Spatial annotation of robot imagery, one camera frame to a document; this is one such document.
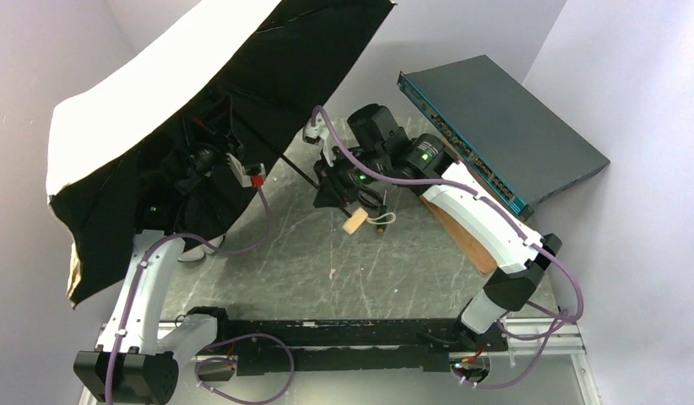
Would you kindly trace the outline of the beige umbrella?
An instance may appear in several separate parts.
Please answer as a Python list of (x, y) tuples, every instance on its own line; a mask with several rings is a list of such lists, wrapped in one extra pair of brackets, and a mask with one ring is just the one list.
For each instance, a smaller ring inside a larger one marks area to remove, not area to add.
[[(187, 133), (233, 133), (243, 165), (274, 167), (394, 8), (392, 1), (202, 1), (137, 56), (53, 110), (46, 195), (72, 237), (67, 297), (123, 280), (143, 177)], [(220, 166), (187, 198), (182, 232), (212, 240), (255, 191)]]

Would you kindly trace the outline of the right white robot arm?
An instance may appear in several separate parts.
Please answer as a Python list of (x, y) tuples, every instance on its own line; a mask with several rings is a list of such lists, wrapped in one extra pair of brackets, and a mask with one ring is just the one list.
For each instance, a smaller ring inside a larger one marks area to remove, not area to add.
[(562, 265), (556, 256), (559, 239), (505, 211), (438, 137), (408, 138), (383, 105), (367, 105), (358, 116), (366, 128), (357, 130), (356, 148), (344, 144), (320, 105), (302, 131), (304, 141), (322, 147), (315, 165), (316, 207), (342, 208), (374, 181), (408, 188), (440, 208), (495, 261), (482, 290), (459, 313), (461, 329), (480, 337), (506, 313), (526, 306), (549, 266)]

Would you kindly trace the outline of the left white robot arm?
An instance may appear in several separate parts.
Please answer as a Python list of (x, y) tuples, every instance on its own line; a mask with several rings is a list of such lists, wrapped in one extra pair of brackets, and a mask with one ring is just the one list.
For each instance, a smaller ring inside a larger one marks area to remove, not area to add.
[(188, 196), (220, 166), (230, 169), (239, 186), (255, 186), (264, 177), (264, 166), (244, 166), (242, 154), (234, 136), (222, 142), (197, 141), (186, 152), (171, 153), (159, 177), (142, 178), (136, 233), (116, 306), (95, 348), (78, 352), (73, 364), (97, 402), (167, 404), (181, 369), (224, 336), (224, 309), (195, 307), (164, 337), (159, 335), (160, 314), (186, 241), (206, 243), (179, 228)]

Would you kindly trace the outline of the wooden board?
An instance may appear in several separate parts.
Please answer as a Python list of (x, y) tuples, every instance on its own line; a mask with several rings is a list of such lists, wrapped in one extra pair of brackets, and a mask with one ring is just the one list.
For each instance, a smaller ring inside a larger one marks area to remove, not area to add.
[(415, 152), (418, 166), (446, 183), (412, 191), (477, 270), (518, 273), (536, 259), (542, 235), (506, 211), (438, 136), (421, 134)]

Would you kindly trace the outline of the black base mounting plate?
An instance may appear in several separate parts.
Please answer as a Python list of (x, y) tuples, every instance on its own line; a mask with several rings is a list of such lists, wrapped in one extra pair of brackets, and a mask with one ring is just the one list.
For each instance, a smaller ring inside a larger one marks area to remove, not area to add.
[(448, 372), (451, 363), (507, 351), (491, 327), (471, 337), (451, 318), (388, 320), (223, 320), (213, 345), (199, 355), (232, 354), (239, 376), (295, 370)]

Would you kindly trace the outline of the green handled screwdriver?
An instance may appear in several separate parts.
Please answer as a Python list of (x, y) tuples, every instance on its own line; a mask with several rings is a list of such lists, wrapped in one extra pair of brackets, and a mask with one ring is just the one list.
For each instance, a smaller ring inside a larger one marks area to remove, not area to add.
[(381, 197), (381, 205), (379, 206), (377, 216), (372, 220), (376, 225), (377, 233), (383, 234), (391, 222), (392, 214), (388, 212), (386, 204), (387, 192), (384, 192)]

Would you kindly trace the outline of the dark teal network switch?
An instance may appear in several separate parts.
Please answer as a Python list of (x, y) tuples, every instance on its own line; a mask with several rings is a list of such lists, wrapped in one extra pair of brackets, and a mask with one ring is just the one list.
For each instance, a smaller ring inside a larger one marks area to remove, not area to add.
[(487, 55), (401, 73), (398, 87), (520, 219), (610, 164)]

